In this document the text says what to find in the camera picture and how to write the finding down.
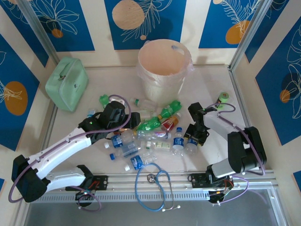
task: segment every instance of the purple wire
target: purple wire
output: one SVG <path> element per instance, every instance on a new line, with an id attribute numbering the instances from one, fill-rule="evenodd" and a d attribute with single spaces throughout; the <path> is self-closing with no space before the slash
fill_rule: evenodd
<path id="1" fill-rule="evenodd" d="M 89 191 L 87 191 L 87 190 L 85 190 L 83 188 L 77 187 L 77 186 L 71 186 L 71 187 L 73 187 L 73 188 L 75 188 L 77 190 L 81 190 L 83 192 L 86 192 L 88 195 L 90 195 L 91 197 L 95 198 L 95 200 L 99 204 L 99 207 L 96 210 L 88 210 L 86 208 L 83 208 L 83 207 L 80 206 L 80 201 L 84 198 L 84 196 L 82 196 L 82 197 L 79 198 L 79 200 L 77 202 L 77 204 L 78 204 L 78 206 L 80 207 L 81 210 L 88 211 L 88 212 L 97 212 L 97 211 L 100 211 L 102 209 L 102 204 L 101 204 L 100 200 L 96 197 L 96 195 L 94 195 L 93 193 L 91 193 L 91 192 L 89 192 Z"/>
<path id="2" fill-rule="evenodd" d="M 118 127 L 116 127 L 116 128 L 113 128 L 113 129 L 107 129 L 107 130 L 94 130 L 94 131 L 89 131 L 89 132 L 81 133 L 81 134 L 78 134 L 78 135 L 75 135 L 75 136 L 69 138 L 69 141 L 72 141 L 72 140 L 74 140 L 74 139 L 76 139 L 76 138 L 78 138 L 78 137 L 85 136 L 85 135 L 92 134 L 92 133 L 111 133 L 111 132 L 114 132 L 114 131 L 116 131 L 116 130 L 122 128 L 122 127 L 124 127 L 124 126 L 129 122 L 129 120 L 130 120 L 130 118 L 131 118 L 131 113 L 132 113 L 132 111 L 131 111 L 130 104 L 128 103 L 128 101 L 127 101 L 126 99 L 124 99 L 123 97 L 119 96 L 119 95 L 110 95 L 110 96 L 109 96 L 109 99 L 110 99 L 111 97 L 118 97 L 118 98 L 124 100 L 124 102 L 126 103 L 126 105 L 127 105 L 127 107 L 128 107 L 128 118 L 127 118 L 127 120 L 126 120 L 121 126 L 118 126 Z M 50 150 L 48 150 L 47 152 L 45 152 L 43 155 L 41 155 L 41 156 L 40 156 L 40 159 L 42 159 L 42 158 L 46 157 L 47 155 L 51 154 L 54 150 L 56 150 L 57 148 L 63 146 L 63 145 L 66 144 L 66 143 L 67 143 L 67 141 L 65 140 L 65 141 L 61 142 L 60 144 L 54 146 L 53 148 L 51 148 Z M 28 166 L 27 166 L 27 167 L 19 174 L 19 176 L 15 179 L 13 185 L 12 185 L 11 188 L 10 188 L 9 194 L 8 194 L 8 201 L 9 201 L 10 203 L 16 203 L 16 202 L 19 202 L 19 201 L 21 201 L 21 200 L 23 199 L 23 198 L 20 198 L 20 199 L 17 199 L 17 200 L 13 200 L 13 199 L 12 199 L 13 191 L 14 191 L 14 189 L 15 189 L 17 183 L 19 182 L 20 178 L 27 172 L 28 169 L 30 169 L 30 168 L 31 168 L 34 164 L 36 164 L 37 162 L 38 162 L 38 160 L 35 159 L 35 160 L 34 160 L 32 163 L 30 163 L 30 164 L 29 164 L 29 165 L 28 165 Z"/>
<path id="3" fill-rule="evenodd" d="M 240 193 L 239 195 L 237 195 L 237 196 L 235 196 L 235 197 L 233 197 L 233 198 L 231 198 L 231 199 L 227 199 L 227 200 L 225 200 L 225 201 L 219 202 L 219 204 L 221 204 L 221 203 L 226 203 L 226 202 L 230 202 L 230 201 L 232 201 L 232 200 L 234 200 L 234 199 L 236 199 L 236 198 L 242 196 L 244 193 L 247 192 L 247 190 L 248 190 L 248 188 L 249 188 L 249 181 L 247 181 L 246 179 L 241 178 L 241 177 L 238 177 L 238 176 L 232 176 L 232 177 L 237 178 L 237 179 L 241 179 L 241 180 L 245 181 L 245 182 L 246 182 L 246 188 L 245 188 L 244 191 L 243 191 L 242 193 Z"/>
<path id="4" fill-rule="evenodd" d="M 252 144 L 251 140 L 249 139 L 248 135 L 241 128 L 239 128 L 237 125 L 235 125 L 234 123 L 232 123 L 228 119 L 226 119 L 226 118 L 224 118 L 224 117 L 221 116 L 221 113 L 234 112 L 236 110 L 236 107 L 234 105 L 231 105 L 231 104 L 228 104 L 228 103 L 219 103 L 219 104 L 220 105 L 229 105 L 229 106 L 233 107 L 233 109 L 230 110 L 230 111 L 220 111 L 220 112 L 218 112 L 217 117 L 219 117 L 221 120 L 223 120 L 224 122 L 228 123 L 229 125 L 233 126 L 235 129 L 237 129 L 245 137 L 245 139 L 247 140 L 248 144 L 250 145 L 251 150 L 253 151 L 253 153 L 254 153 L 254 155 L 255 155 L 258 163 L 259 163 L 260 169 L 262 170 L 262 173 L 253 172 L 251 170 L 247 170 L 247 172 L 253 173 L 253 174 L 256 174 L 256 175 L 259 175 L 259 176 L 265 175 L 264 165 L 263 165 L 263 163 L 262 163 L 262 161 L 261 161 L 258 153 L 256 152 L 256 149 L 255 149 L 254 145 Z"/>

